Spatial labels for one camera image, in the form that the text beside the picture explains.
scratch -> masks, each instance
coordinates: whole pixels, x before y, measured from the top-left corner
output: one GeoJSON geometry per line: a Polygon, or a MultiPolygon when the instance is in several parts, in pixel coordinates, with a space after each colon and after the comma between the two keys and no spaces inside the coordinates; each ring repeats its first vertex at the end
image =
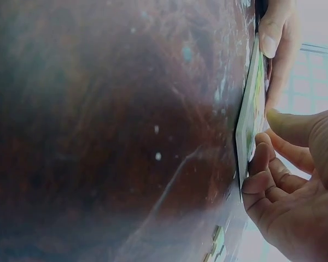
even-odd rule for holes
{"type": "Polygon", "coordinates": [[[173,177],[170,179],[169,183],[165,187],[163,193],[161,194],[161,196],[159,197],[159,199],[157,200],[157,202],[155,203],[155,205],[152,207],[152,209],[149,212],[149,214],[148,214],[147,218],[145,219],[145,221],[138,227],[138,229],[133,234],[131,234],[127,238],[127,240],[124,242],[124,244],[119,248],[119,250],[117,252],[118,254],[115,257],[115,260],[114,261],[118,261],[118,257],[122,257],[124,254],[126,254],[126,252],[130,249],[130,247],[132,247],[132,245],[135,244],[140,239],[143,230],[145,229],[145,227],[149,224],[149,222],[157,214],[160,206],[162,205],[162,203],[164,202],[166,196],[170,192],[170,190],[171,190],[171,188],[172,188],[175,180],[180,175],[182,168],[184,167],[184,165],[189,160],[191,160],[191,159],[193,159],[195,157],[200,157],[200,154],[199,154],[200,149],[201,149],[201,146],[199,146],[191,154],[189,154],[188,156],[186,156],[185,159],[181,162],[181,164],[176,169],[173,177]]]}

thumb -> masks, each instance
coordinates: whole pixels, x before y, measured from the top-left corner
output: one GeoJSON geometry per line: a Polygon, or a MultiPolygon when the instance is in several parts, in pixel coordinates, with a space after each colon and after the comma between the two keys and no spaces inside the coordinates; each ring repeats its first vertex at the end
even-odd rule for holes
{"type": "Polygon", "coordinates": [[[260,21],[260,49],[273,58],[282,37],[283,26],[295,8],[294,0],[269,0],[266,14],[260,21]]]}
{"type": "Polygon", "coordinates": [[[328,189],[328,111],[312,116],[267,113],[271,129],[287,142],[309,147],[315,168],[328,189]]]}

hand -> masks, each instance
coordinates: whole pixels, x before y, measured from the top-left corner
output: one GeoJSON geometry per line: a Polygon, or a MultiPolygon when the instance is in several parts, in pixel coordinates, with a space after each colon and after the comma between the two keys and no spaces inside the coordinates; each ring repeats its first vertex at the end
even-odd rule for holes
{"type": "Polygon", "coordinates": [[[267,114],[242,187],[247,214],[291,261],[328,261],[328,111],[313,116],[267,114]],[[309,181],[292,175],[275,151],[309,181]]]}
{"type": "Polygon", "coordinates": [[[268,0],[259,26],[260,49],[273,58],[266,111],[277,105],[301,46],[300,21],[295,0],[268,0]]]}

dark brown surface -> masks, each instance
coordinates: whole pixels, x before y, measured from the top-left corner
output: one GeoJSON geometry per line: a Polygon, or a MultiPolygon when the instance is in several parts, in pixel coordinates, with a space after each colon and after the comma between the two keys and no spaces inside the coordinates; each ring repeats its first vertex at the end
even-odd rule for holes
{"type": "Polygon", "coordinates": [[[0,0],[0,261],[232,259],[241,2],[0,0]]]}

fingernail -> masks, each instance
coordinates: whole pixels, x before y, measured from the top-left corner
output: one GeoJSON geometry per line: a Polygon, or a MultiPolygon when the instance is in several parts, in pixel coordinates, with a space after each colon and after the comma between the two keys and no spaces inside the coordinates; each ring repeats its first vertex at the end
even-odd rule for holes
{"type": "Polygon", "coordinates": [[[263,52],[268,58],[273,58],[276,54],[276,41],[268,35],[263,38],[263,52]]]}

